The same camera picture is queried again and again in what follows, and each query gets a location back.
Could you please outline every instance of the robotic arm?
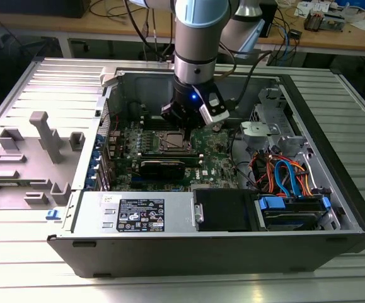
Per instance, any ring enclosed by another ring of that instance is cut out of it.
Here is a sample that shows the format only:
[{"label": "robotic arm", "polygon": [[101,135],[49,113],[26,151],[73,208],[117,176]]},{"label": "robotic arm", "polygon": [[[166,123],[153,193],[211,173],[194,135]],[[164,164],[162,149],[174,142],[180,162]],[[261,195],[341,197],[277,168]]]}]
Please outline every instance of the robotic arm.
[{"label": "robotic arm", "polygon": [[185,130],[229,117],[214,79],[222,42],[235,52],[253,49],[264,21],[259,0],[131,0],[146,8],[167,9],[177,16],[174,92],[161,109],[164,119]]}]

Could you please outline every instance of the power supply label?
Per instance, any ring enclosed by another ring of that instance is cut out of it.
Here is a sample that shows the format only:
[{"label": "power supply label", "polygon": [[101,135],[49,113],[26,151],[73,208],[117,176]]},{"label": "power supply label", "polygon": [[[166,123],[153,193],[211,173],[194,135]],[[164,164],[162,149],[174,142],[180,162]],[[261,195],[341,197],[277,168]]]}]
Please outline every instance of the power supply label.
[{"label": "power supply label", "polygon": [[119,232],[163,232],[165,226],[164,199],[121,199],[119,202]]}]

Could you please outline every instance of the blue cable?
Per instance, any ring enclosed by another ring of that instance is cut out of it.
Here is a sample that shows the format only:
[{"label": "blue cable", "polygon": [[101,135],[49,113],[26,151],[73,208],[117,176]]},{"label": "blue cable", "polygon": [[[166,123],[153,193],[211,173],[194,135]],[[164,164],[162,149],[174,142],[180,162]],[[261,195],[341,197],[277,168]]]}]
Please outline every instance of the blue cable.
[{"label": "blue cable", "polygon": [[281,177],[279,175],[279,168],[282,165],[287,166],[287,168],[289,169],[291,188],[293,190],[294,195],[298,196],[298,197],[302,197],[301,192],[300,192],[300,188],[298,187],[298,185],[296,183],[296,173],[294,172],[294,169],[291,166],[291,164],[289,163],[289,161],[280,160],[279,162],[276,163],[276,166],[275,166],[275,180],[276,180],[277,186],[280,187],[280,189],[284,192],[286,197],[290,197],[290,193],[287,190],[287,188],[285,188],[283,186],[282,181],[281,181]]},{"label": "blue cable", "polygon": [[279,60],[280,61],[279,66],[282,66],[282,63],[287,60],[287,53],[289,50],[289,36],[284,27],[281,27],[280,25],[276,25],[273,23],[272,23],[272,25],[274,25],[275,27],[279,27],[284,32],[284,40],[286,41],[286,49],[284,50],[283,58],[281,60]]}]

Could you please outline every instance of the desk leg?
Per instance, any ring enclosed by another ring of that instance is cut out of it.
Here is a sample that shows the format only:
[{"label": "desk leg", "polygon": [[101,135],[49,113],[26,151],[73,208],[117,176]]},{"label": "desk leg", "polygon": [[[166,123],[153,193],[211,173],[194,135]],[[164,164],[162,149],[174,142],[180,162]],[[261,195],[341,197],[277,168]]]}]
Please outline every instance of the desk leg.
[{"label": "desk leg", "polygon": [[67,37],[58,37],[63,58],[74,58],[71,41]]}]

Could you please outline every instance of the motherboard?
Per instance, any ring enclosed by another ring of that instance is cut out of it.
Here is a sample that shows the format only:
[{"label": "motherboard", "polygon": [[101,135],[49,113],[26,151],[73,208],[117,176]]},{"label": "motherboard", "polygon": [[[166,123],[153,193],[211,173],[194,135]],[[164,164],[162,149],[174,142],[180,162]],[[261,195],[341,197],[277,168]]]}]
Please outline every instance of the motherboard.
[{"label": "motherboard", "polygon": [[230,129],[196,129],[190,142],[162,120],[118,121],[108,152],[114,163],[112,191],[193,191],[237,188],[228,157]]}]

